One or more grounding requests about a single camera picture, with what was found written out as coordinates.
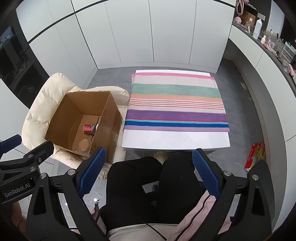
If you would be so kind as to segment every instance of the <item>striped cloth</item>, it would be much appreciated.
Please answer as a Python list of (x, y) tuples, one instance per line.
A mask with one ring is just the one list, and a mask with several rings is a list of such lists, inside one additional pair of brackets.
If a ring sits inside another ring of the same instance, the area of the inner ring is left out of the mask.
[(215, 79), (186, 72), (133, 74), (124, 129), (229, 132)]

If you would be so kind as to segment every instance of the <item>white table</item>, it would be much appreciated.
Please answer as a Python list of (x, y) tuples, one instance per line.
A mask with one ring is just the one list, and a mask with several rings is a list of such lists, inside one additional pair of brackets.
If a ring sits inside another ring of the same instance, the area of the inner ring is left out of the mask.
[[(137, 70), (139, 72), (187, 73), (210, 76), (209, 73), (182, 70)], [(228, 132), (178, 132), (124, 130), (122, 147), (132, 150), (214, 150), (230, 147)]]

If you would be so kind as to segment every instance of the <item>open cardboard box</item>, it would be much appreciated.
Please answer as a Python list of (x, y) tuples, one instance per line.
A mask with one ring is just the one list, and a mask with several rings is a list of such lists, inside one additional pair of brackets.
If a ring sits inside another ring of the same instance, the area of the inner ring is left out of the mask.
[[(45, 139), (76, 155), (89, 158), (97, 147), (107, 152), (108, 163), (113, 163), (121, 114), (110, 91), (78, 91), (65, 94), (54, 113)], [(98, 125), (94, 136), (83, 132), (84, 125)], [(87, 139), (91, 147), (79, 150), (79, 143)]]

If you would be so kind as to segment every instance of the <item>tiled floor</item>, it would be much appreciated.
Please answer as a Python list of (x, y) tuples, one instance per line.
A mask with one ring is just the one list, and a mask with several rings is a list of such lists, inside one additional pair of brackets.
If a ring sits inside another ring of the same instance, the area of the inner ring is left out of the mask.
[[(137, 69), (167, 69), (155, 67), (127, 67), (114, 69), (98, 70), (89, 84), (88, 88), (96, 86), (119, 86), (129, 92), (131, 91), (131, 75)], [(222, 100), (225, 106), (226, 115), (230, 126), (230, 147), (222, 148), (208, 154), (208, 157), (215, 161), (222, 170), (229, 170), (236, 176), (246, 177), (244, 169), (246, 159), (253, 143), (263, 141), (262, 130), (259, 118), (249, 92), (244, 91), (240, 83), (244, 83), (242, 77), (237, 72), (232, 61), (222, 59), (217, 74), (211, 74), (215, 78)], [(127, 159), (134, 159), (128, 153)], [(64, 174), (69, 167), (60, 163), (57, 174)], [(90, 194), (84, 197), (87, 207), (92, 210), (95, 199), (100, 199), (100, 206), (106, 202), (106, 180), (96, 180)], [(230, 213), (235, 212), (235, 205), (239, 197), (234, 199), (234, 206)], [(70, 227), (75, 224), (71, 218), (66, 201), (63, 195), (60, 195), (63, 211)], [(29, 197), (21, 201), (23, 213), (26, 215)]]

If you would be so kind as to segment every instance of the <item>person's leg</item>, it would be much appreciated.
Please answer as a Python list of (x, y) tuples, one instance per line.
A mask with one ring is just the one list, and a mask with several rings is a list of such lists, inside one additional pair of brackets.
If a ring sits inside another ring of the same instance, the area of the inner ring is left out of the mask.
[(161, 163), (153, 157), (114, 163), (107, 176), (106, 205), (101, 217), (107, 231), (142, 223), (155, 223), (157, 214), (142, 185), (159, 180)]
[(194, 174), (192, 152), (176, 152), (163, 164), (158, 187), (158, 223), (179, 224), (204, 194)]

